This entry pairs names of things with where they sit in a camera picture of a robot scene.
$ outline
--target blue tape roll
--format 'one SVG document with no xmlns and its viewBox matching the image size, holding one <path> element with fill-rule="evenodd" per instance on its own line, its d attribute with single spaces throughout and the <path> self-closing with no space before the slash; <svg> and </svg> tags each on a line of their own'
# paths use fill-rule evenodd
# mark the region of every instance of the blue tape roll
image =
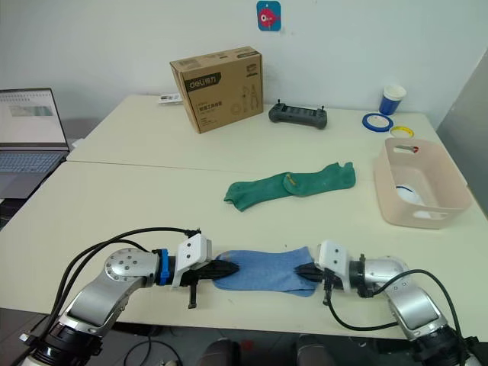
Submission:
<svg viewBox="0 0 488 366">
<path fill-rule="evenodd" d="M 388 126 L 386 127 L 376 127 L 376 126 L 373 126 L 372 124 L 370 124 L 368 122 L 368 118 L 369 117 L 373 117 L 373 116 L 378 116 L 378 117 L 381 117 L 385 120 L 388 121 Z M 367 129 L 371 130 L 371 131 L 374 131 L 374 132 L 388 132 L 390 130 L 391 127 L 393 127 L 393 121 L 391 118 L 387 117 L 387 116 L 384 116 L 382 114 L 379 114 L 379 113 L 369 113 L 369 114 L 366 114 L 364 117 L 363 117 L 363 126 L 365 126 Z"/>
<path fill-rule="evenodd" d="M 159 286 L 164 286 L 169 278 L 169 258 L 168 250 L 161 251 L 161 275 L 159 276 Z"/>
</svg>

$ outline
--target blue cup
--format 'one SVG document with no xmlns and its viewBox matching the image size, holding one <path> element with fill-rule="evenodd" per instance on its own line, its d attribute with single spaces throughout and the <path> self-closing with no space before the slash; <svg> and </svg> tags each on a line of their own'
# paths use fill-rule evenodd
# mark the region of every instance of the blue cup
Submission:
<svg viewBox="0 0 488 366">
<path fill-rule="evenodd" d="M 385 116 L 395 113 L 398 104 L 400 104 L 405 95 L 406 90 L 399 85 L 385 86 L 380 104 L 380 113 Z"/>
</svg>

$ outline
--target blue sticker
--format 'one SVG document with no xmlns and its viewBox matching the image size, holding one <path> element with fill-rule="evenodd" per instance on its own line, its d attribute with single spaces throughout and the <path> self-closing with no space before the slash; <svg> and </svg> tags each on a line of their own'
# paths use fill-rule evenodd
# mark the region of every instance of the blue sticker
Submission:
<svg viewBox="0 0 488 366">
<path fill-rule="evenodd" d="M 281 5 L 279 2 L 258 2 L 258 27 L 261 31 L 278 32 L 281 29 Z"/>
</svg>

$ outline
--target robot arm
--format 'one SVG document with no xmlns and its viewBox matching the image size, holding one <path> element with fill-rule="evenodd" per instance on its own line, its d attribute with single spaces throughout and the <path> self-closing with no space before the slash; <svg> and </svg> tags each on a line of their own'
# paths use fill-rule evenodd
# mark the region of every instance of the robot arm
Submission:
<svg viewBox="0 0 488 366">
<path fill-rule="evenodd" d="M 361 255 L 358 261 L 354 261 L 344 246 L 329 240 L 319 245 L 315 263 L 296 268 L 296 272 L 305 278 L 324 280 L 325 305 L 329 305 L 332 287 L 342 288 L 345 292 L 355 288 L 360 297 L 373 297 L 389 280 L 405 271 L 408 271 L 406 264 L 390 256 L 366 259 Z M 416 361 L 432 366 L 455 366 L 464 352 L 466 365 L 481 365 L 466 352 L 440 309 L 409 275 L 386 287 L 384 293 L 398 325 L 412 343 Z"/>
<path fill-rule="evenodd" d="M 82 366 L 101 351 L 101 340 L 124 311 L 129 296 L 154 284 L 190 286 L 188 308 L 195 308 L 200 279 L 215 279 L 239 270 L 233 263 L 211 260 L 211 241 L 201 234 L 178 247 L 176 257 L 166 249 L 143 252 L 121 249 L 110 255 L 104 269 L 75 297 L 45 339 L 38 339 L 23 366 Z"/>
</svg>

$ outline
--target game controller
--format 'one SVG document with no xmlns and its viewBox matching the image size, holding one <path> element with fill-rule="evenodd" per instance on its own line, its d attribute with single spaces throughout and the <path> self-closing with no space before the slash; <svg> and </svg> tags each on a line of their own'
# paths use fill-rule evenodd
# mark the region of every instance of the game controller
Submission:
<svg viewBox="0 0 488 366">
<path fill-rule="evenodd" d="M 272 122 L 289 122 L 291 124 L 303 124 L 305 126 L 316 127 L 323 130 L 327 125 L 327 112 L 322 109 L 307 109 L 291 107 L 285 103 L 274 105 L 268 112 L 269 119 Z"/>
</svg>

